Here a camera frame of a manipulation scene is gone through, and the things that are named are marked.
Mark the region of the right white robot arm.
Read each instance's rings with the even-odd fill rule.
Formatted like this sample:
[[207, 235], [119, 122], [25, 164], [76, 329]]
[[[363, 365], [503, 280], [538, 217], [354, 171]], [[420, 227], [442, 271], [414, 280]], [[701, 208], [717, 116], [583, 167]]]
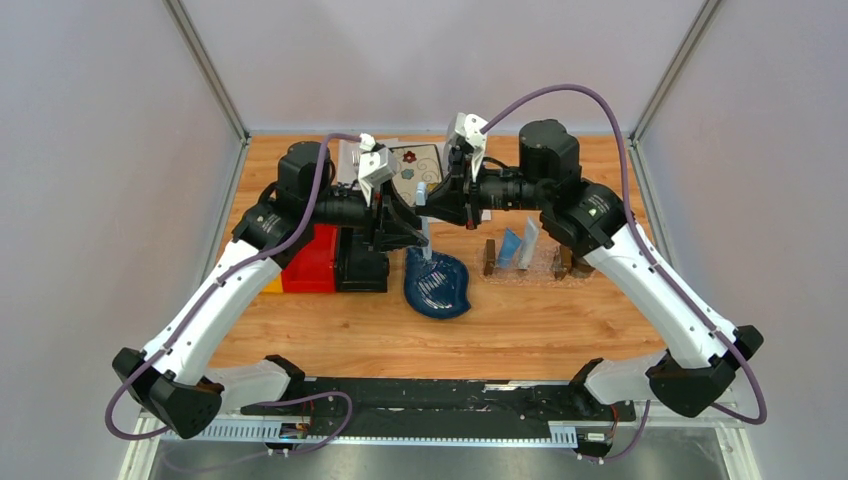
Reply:
[[485, 153], [485, 126], [477, 115], [456, 116], [446, 136], [447, 174], [418, 213], [473, 229], [485, 210], [538, 211], [542, 229], [574, 261], [612, 281], [665, 343], [659, 353], [627, 361], [589, 361], [573, 378], [574, 412], [593, 419], [614, 403], [651, 400], [694, 418], [716, 407], [762, 334], [723, 318], [684, 282], [624, 200], [584, 177], [579, 141], [560, 122], [526, 124], [518, 165], [499, 169]]

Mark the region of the white toothpaste tube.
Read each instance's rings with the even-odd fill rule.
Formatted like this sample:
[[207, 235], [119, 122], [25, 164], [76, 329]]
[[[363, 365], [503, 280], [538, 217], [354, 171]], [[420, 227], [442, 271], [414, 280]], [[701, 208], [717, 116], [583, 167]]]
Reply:
[[529, 268], [536, 251], [539, 235], [539, 224], [532, 217], [528, 217], [516, 260], [516, 267], [518, 269], [527, 270]]

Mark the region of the blue toothpaste tube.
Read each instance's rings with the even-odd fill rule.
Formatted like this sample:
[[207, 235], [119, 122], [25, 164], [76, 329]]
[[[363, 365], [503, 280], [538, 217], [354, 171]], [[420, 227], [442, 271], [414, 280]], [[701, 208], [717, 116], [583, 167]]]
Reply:
[[520, 249], [522, 238], [510, 228], [506, 228], [502, 238], [500, 250], [497, 255], [496, 266], [501, 269], [511, 267], [513, 259]]

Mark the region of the white toothbrush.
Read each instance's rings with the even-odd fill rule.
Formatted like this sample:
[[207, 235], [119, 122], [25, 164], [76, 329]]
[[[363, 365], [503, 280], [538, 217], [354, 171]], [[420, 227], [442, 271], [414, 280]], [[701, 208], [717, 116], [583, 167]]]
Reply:
[[[418, 182], [416, 186], [415, 192], [415, 206], [423, 207], [426, 205], [428, 197], [428, 184], [425, 182]], [[426, 216], [420, 216], [421, 220], [421, 233], [426, 238], [427, 244], [421, 248], [422, 257], [425, 261], [431, 261], [433, 250], [432, 250], [432, 233], [430, 230], [429, 218]]]

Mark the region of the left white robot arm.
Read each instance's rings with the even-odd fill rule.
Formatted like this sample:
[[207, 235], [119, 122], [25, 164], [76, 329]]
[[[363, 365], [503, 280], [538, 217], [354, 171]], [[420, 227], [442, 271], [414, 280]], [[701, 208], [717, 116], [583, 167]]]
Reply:
[[213, 369], [209, 362], [250, 303], [278, 279], [319, 225], [361, 232], [378, 252], [423, 246], [421, 222], [398, 194], [397, 159], [368, 135], [356, 138], [356, 180], [338, 184], [326, 141], [291, 145], [277, 177], [236, 224], [216, 266], [175, 318], [141, 349], [123, 348], [112, 366], [129, 394], [164, 431], [190, 439], [219, 414], [269, 403], [291, 415], [306, 390], [277, 355]]

